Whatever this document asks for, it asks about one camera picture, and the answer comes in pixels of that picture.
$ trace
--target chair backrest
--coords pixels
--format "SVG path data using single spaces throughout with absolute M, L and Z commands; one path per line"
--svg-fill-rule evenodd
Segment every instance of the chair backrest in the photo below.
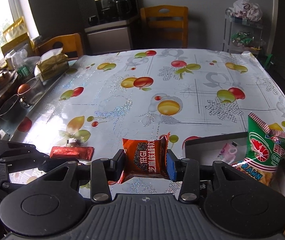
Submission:
M 78 33 L 74 34 L 69 34 L 69 35 L 62 35 L 62 36 L 57 36 L 46 43 L 40 45 L 37 47 L 36 50 L 38 50 L 39 55 L 43 55 L 45 52 L 55 49 L 56 44 L 59 45 L 59 43 L 62 43 L 63 46 L 63 53 L 69 53 L 69 52 L 77 52 L 77 58 L 81 57 L 84 55 L 83 47 L 81 44 L 81 36 Z
M 188 7 L 158 5 L 140 9 L 142 23 L 149 29 L 182 29 L 181 32 L 157 31 L 157 36 L 167 40 L 181 40 L 182 48 L 188 43 Z M 149 18 L 181 17 L 182 20 L 150 20 Z

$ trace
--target coffee maker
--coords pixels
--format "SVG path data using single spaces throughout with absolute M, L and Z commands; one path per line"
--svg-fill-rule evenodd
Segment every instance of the coffee maker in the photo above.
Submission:
M 95 0 L 95 3 L 100 24 L 126 20 L 138 15 L 136 0 Z M 91 24 L 89 19 L 90 25 L 97 23 L 97 20 L 93 20 Z

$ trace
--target plastic tablecloth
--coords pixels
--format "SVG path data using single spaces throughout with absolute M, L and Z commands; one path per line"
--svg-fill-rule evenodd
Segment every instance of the plastic tablecloth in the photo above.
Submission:
M 28 114 L 12 141 L 49 154 L 52 146 L 82 136 L 84 146 L 95 148 L 95 160 L 113 157 L 122 138 L 158 139 L 170 132 L 169 148 L 182 158 L 186 140 L 246 131 L 250 112 L 285 131 L 285 96 L 250 53 L 155 49 L 83 56 Z M 41 174 L 33 169 L 11 179 L 27 183 Z M 175 193 L 179 187 L 133 178 L 111 189 L 114 195 Z M 80 192 L 89 196 L 86 187 Z

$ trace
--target metal rack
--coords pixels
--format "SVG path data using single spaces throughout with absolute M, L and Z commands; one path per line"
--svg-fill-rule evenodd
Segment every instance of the metal rack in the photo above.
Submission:
M 256 46 L 255 47 L 246 47 L 246 46 L 236 46 L 232 44 L 231 42 L 231 31 L 234 26 L 234 24 L 242 25 L 244 28 L 252 29 L 254 33 L 257 34 L 257 37 L 259 37 L 258 41 L 255 41 Z M 250 51 L 253 54 L 258 55 L 261 50 L 261 36 L 262 36 L 262 30 L 263 25 L 262 22 L 251 22 L 242 18 L 234 17 L 232 15 L 232 11 L 230 8 L 226 9 L 225 12 L 225 30 L 224 30 L 224 38 L 223 38 L 223 44 L 222 44 L 222 51 L 225 51 L 225 48 L 227 48 L 227 52 L 231 51 L 238 51 L 238 52 L 244 52 L 244 51 Z

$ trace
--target black appliance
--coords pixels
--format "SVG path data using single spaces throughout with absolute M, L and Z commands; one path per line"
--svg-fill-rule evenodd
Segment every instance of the black appliance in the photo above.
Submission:
M 4 240 L 285 240 L 285 197 L 232 166 L 177 159 L 167 151 L 167 172 L 182 181 L 172 194 L 117 194 L 126 156 L 91 165 L 50 159 L 34 145 L 0 140 L 0 234 Z M 9 182 L 9 173 L 38 167 L 47 172 L 28 185 Z M 91 198 L 79 186 L 91 180 Z M 213 191 L 203 197 L 200 181 Z
M 126 20 L 138 14 L 136 0 L 95 0 L 100 23 Z

